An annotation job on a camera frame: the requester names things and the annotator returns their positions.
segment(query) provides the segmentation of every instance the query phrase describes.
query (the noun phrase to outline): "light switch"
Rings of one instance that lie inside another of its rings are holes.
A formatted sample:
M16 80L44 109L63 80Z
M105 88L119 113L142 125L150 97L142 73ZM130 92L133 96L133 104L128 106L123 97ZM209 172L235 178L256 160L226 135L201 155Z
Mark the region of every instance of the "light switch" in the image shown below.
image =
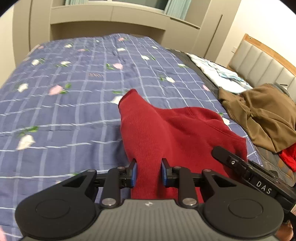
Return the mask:
M235 53L236 51L237 51L237 48L235 48L235 47L233 47L231 50L232 53Z

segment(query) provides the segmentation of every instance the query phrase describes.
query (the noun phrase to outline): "bolt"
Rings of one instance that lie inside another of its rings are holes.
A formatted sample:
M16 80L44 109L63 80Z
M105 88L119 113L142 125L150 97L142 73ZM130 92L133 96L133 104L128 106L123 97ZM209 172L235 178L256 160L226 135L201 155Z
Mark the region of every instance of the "bolt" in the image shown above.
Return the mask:
M104 198L102 204L105 206L113 206L116 204L116 200L114 198Z
M184 198L182 201L186 206L193 206L197 204L197 201L194 198Z

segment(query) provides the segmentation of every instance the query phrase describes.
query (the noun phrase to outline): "red garment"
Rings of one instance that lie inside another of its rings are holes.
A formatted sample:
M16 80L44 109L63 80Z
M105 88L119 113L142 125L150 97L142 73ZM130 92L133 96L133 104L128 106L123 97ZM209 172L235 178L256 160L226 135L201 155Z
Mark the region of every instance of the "red garment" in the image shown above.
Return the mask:
M177 199L176 188L162 185L162 158L172 167L183 166L196 173L212 169L230 177L234 172L211 156L213 147L222 146L247 160L246 139L230 131L221 116L211 110L155 108L134 89L118 107L124 149L128 159L135 158L138 164L136 186L131 190L133 199Z
M279 152L279 157L291 168L293 172L296 172L296 143Z

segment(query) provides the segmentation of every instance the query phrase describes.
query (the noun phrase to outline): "blue plaid bedspread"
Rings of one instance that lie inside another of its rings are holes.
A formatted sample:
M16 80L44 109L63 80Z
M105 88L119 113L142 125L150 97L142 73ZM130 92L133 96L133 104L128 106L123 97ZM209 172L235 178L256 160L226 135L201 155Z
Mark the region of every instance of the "blue plaid bedspread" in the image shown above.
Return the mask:
M261 164L247 134L200 77L151 38L52 41L26 58L0 90L0 225L8 240L21 237L14 211L27 196L76 172L128 165L114 98L131 88L159 108L223 113L229 128L247 139L248 158ZM22 149L28 135L29 147Z

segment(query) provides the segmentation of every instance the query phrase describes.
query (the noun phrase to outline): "curtain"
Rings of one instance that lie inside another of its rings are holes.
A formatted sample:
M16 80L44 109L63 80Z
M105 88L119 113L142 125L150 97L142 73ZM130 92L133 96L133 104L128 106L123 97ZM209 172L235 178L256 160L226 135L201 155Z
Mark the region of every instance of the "curtain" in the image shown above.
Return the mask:
M79 5L85 4L87 0L66 0L65 5Z
M191 0L168 0L168 3L165 7L165 14L170 17L184 20L190 3Z

